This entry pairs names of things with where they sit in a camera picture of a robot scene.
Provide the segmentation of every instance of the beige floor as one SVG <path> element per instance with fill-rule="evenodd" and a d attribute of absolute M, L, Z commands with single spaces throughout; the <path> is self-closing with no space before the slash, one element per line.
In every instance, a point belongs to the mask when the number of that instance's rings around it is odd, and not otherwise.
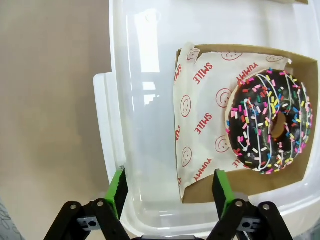
<path fill-rule="evenodd" d="M 107 0 L 0 0 L 0 198 L 27 240 L 108 188 L 92 81 L 108 32 Z"/>

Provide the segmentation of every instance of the donut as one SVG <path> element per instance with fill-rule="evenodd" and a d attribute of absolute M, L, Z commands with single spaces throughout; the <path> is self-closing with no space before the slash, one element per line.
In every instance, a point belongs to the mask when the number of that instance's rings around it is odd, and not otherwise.
<path fill-rule="evenodd" d="M 244 167 L 271 174 L 306 147 L 312 126 L 306 88 L 283 70 L 268 69 L 238 82 L 225 112 L 227 141 Z M 273 135 L 284 116 L 278 136 Z"/>

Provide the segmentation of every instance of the white plastic container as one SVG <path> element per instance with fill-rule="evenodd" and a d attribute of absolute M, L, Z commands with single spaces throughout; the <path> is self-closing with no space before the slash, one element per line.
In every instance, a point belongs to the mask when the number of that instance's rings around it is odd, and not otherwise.
<path fill-rule="evenodd" d="M 94 77 L 109 180 L 125 164 L 129 194 L 121 217 L 134 235 L 206 237 L 214 203 L 182 204 L 177 181 L 173 80 L 185 42 L 272 47 L 320 59 L 320 2 L 110 0 L 112 72 Z M 320 216 L 319 117 L 303 181 L 250 196 L 274 202 L 293 236 Z"/>

